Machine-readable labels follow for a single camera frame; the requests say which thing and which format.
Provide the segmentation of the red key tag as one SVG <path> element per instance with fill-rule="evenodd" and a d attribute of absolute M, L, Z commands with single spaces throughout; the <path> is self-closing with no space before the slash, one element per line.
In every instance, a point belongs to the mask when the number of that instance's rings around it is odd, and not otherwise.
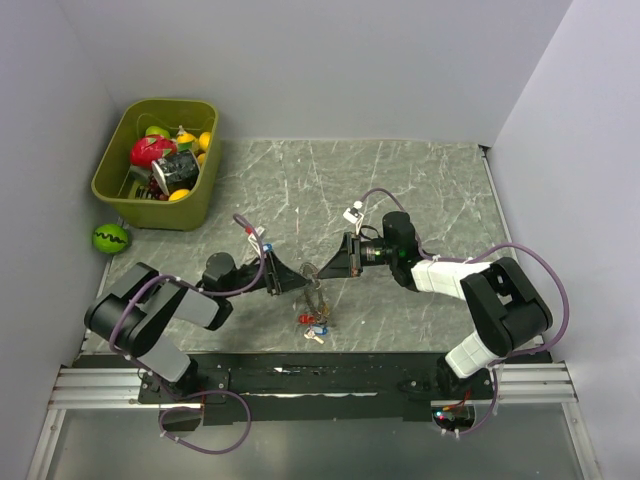
<path fill-rule="evenodd" d="M 314 323 L 316 322 L 316 319 L 315 319 L 315 317 L 314 317 L 313 315 L 310 315 L 310 314 L 301 314 L 301 315 L 298 317 L 298 322 L 299 322 L 300 324 L 306 324 L 306 325 L 309 325 L 309 324 L 314 324 Z"/>

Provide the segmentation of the blue tag key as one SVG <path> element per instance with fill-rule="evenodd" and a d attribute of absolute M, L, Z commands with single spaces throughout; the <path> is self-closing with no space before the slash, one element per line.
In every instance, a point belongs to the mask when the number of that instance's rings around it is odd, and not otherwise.
<path fill-rule="evenodd" d="M 314 340 L 320 345 L 325 343 L 324 337 L 328 333 L 328 329 L 322 325 L 311 325 L 305 331 L 303 336 L 307 340 Z"/>

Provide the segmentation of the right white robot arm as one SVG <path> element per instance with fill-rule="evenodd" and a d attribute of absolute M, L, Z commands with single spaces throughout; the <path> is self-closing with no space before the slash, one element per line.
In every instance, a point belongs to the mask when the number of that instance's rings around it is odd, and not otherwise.
<path fill-rule="evenodd" d="M 388 266 L 403 288 L 466 302 L 474 331 L 437 360 L 437 387 L 448 398 L 461 397 L 474 375 L 553 325 L 549 307 L 514 259 L 427 260 L 420 255 L 410 215 L 402 211 L 383 216 L 379 238 L 363 240 L 355 232 L 345 233 L 339 250 L 318 277 L 354 278 L 364 268 L 377 265 Z"/>

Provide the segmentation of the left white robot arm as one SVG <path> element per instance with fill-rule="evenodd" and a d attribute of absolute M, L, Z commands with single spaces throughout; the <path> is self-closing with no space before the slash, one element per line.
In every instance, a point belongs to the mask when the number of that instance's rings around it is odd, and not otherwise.
<path fill-rule="evenodd" d="M 241 266 L 230 254 L 215 253 L 194 286 L 139 262 L 88 307 L 84 324 L 112 352 L 157 376 L 171 399 L 185 402 L 201 380 L 197 362 L 164 334 L 172 319 L 215 331 L 231 315 L 234 296 L 261 289 L 279 295 L 310 284 L 272 251 Z"/>

